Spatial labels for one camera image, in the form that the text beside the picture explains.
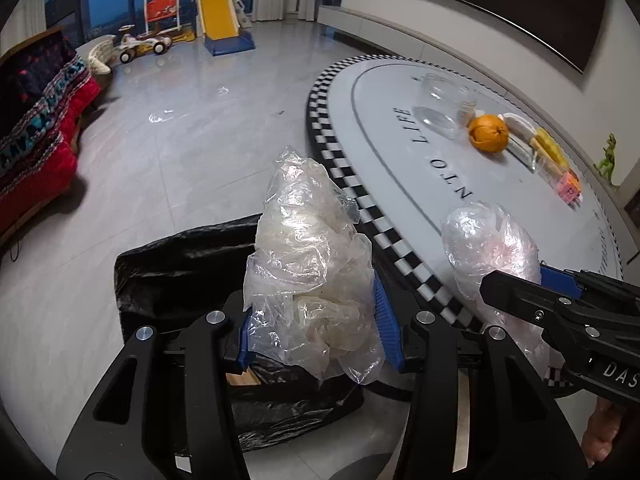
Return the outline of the person's hand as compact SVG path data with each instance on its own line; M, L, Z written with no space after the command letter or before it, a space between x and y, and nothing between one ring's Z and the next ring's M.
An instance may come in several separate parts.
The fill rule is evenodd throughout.
M582 436L582 452L589 467L603 462L611 453L613 441L620 431L621 419L610 401L597 398L596 408Z

